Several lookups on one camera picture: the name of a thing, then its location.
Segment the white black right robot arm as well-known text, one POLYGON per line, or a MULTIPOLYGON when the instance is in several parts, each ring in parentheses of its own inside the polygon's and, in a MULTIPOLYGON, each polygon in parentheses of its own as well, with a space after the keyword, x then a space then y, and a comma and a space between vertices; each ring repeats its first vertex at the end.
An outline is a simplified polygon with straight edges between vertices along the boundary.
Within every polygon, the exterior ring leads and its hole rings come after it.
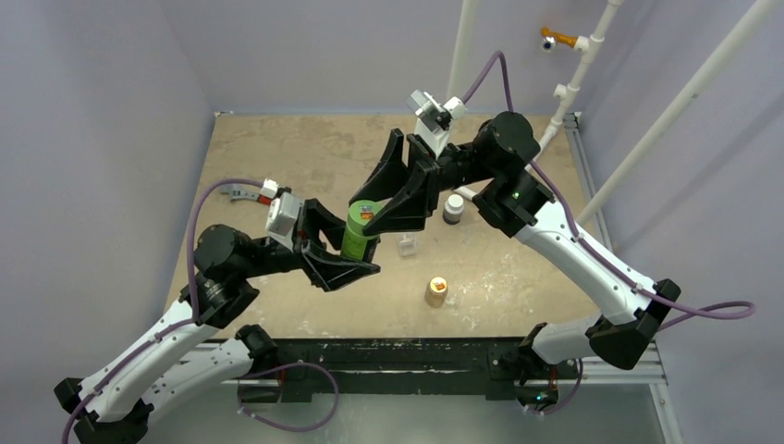
POLYGON ((481 218, 541 254, 598 308, 597 314, 566 324, 536 326, 522 343, 521 369, 541 376, 554 364, 595 356, 631 370, 679 298, 680 287, 632 270, 577 226, 544 175, 528 171, 539 152, 531 124, 517 112, 486 120, 471 142, 448 143, 443 150, 422 135, 394 129, 374 171, 355 193, 356 200, 383 206, 364 233, 420 231, 442 191, 482 182, 473 198, 481 218))

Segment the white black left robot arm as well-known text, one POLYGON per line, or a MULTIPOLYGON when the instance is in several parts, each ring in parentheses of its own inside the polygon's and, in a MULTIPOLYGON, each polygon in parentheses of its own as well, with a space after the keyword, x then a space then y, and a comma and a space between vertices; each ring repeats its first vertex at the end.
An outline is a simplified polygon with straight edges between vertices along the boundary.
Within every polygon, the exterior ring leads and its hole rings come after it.
POLYGON ((208 385, 284 374, 288 363, 258 325, 244 326, 210 354, 186 360, 258 297, 253 278, 301 271, 329 292, 380 270, 369 253, 346 254, 349 224, 315 199, 275 197, 265 230, 252 238, 216 224, 190 236, 190 274, 178 300, 111 363, 55 386, 68 415, 63 442, 136 443, 155 421, 208 385))

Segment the white capped dark pill bottle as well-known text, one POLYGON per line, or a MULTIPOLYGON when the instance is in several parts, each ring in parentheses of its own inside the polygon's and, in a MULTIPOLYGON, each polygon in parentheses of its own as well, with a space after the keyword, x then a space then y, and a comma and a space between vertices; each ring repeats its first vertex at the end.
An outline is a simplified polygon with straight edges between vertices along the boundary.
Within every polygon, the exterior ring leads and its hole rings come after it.
POLYGON ((442 218, 447 224, 456 225, 461 221, 464 209, 463 197, 456 193, 450 194, 445 200, 442 218))

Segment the green pill bottle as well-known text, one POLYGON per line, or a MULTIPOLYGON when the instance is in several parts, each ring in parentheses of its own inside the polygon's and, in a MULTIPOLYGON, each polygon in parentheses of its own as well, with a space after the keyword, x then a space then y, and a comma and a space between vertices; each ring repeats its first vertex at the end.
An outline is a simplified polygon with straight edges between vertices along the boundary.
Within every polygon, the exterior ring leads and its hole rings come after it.
POLYGON ((374 259, 378 235, 365 235, 364 228, 381 211, 382 205, 375 201, 358 200, 349 205, 340 254, 344 257, 371 263, 374 259))

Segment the clear plastic pill organizer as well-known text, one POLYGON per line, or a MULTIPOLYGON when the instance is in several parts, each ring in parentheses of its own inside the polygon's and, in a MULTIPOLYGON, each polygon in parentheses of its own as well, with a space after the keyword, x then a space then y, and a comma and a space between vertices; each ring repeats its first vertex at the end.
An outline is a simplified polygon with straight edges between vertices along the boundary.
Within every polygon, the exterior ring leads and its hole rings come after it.
POLYGON ((410 257, 418 252, 417 238, 412 233, 398 235, 398 252, 401 257, 410 257))

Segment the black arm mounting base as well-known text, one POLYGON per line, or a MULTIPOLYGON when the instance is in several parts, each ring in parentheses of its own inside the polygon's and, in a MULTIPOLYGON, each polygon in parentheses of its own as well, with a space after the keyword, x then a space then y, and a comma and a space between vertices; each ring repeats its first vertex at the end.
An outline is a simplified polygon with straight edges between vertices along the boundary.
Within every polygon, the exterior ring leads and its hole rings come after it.
POLYGON ((473 395, 557 402, 561 380, 576 362, 546 364, 522 337, 420 339, 280 339, 276 356, 255 364, 239 382, 249 404, 309 402, 316 394, 473 395))

